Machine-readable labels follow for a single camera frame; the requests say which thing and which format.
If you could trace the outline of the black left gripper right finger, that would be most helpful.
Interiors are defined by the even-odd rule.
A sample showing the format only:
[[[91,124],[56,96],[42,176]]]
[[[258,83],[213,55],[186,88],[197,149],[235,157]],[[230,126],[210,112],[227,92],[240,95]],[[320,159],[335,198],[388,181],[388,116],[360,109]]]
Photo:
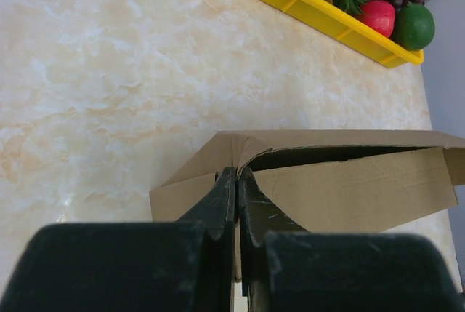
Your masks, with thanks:
[[[242,293],[250,311],[462,311],[433,243],[408,233],[313,233],[253,172],[238,179]]]

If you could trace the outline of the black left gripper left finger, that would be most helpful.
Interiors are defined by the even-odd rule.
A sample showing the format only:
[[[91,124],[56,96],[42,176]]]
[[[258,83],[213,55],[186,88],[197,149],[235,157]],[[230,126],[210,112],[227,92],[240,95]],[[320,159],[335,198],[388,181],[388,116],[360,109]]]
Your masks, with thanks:
[[[232,311],[235,186],[225,168],[174,222],[48,225],[28,242],[3,311]]]

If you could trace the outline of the brown cardboard box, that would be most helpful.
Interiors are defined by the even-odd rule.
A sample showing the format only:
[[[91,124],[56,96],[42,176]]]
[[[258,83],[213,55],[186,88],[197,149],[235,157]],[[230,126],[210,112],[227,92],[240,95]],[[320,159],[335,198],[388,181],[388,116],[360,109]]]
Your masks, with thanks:
[[[464,184],[464,140],[421,130],[218,132],[150,192],[155,221],[174,221],[225,167],[252,171],[259,189],[312,232],[404,232],[430,239],[456,284],[448,209]]]

